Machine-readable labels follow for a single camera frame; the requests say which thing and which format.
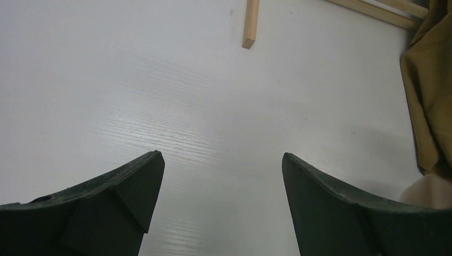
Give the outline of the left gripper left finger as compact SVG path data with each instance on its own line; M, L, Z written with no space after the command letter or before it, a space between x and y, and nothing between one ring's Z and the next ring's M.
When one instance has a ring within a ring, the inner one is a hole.
M29 203L1 206L1 255L138 255L164 175L150 151Z

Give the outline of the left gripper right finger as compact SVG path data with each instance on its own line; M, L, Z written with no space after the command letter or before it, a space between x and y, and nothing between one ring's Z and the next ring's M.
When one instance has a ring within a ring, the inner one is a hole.
M291 153L282 175L301 255L451 255L451 209L368 193Z

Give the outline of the wooden clothes rack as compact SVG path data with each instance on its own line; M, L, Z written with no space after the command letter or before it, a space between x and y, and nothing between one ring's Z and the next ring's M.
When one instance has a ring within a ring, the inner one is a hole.
M328 2L405 30L417 29L429 12L427 7L413 1L329 0ZM245 49L250 49L256 41L259 4L259 1L247 2L242 42Z

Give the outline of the beige shorts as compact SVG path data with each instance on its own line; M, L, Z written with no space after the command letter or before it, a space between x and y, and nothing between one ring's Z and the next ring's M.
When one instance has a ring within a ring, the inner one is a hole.
M432 209L450 209L451 181L436 174L427 174L405 189L400 201Z

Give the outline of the olive brown shorts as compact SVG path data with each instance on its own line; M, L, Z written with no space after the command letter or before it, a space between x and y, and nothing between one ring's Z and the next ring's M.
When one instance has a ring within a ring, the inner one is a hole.
M451 1L429 2L400 68L418 167L451 179Z

